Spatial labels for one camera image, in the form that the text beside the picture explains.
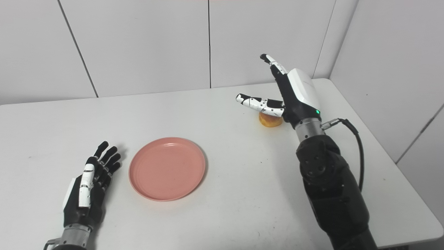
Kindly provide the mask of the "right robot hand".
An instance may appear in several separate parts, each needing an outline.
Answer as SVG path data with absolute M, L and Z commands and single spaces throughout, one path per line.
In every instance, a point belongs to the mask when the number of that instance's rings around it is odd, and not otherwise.
M 268 54 L 264 53 L 260 58 L 270 66 L 282 101 L 252 97 L 242 93 L 236 96 L 236 101 L 265 115 L 281 117 L 294 128 L 307 119 L 321 122 L 320 101 L 308 74 L 297 68 L 287 71 Z

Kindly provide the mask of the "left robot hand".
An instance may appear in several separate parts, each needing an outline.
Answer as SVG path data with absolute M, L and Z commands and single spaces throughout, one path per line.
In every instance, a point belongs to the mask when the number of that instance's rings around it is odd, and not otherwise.
M 114 173 L 121 167 L 121 154 L 116 146 L 103 141 L 73 180 L 63 208 L 63 226 L 74 224 L 94 229 L 104 214 L 103 203 Z

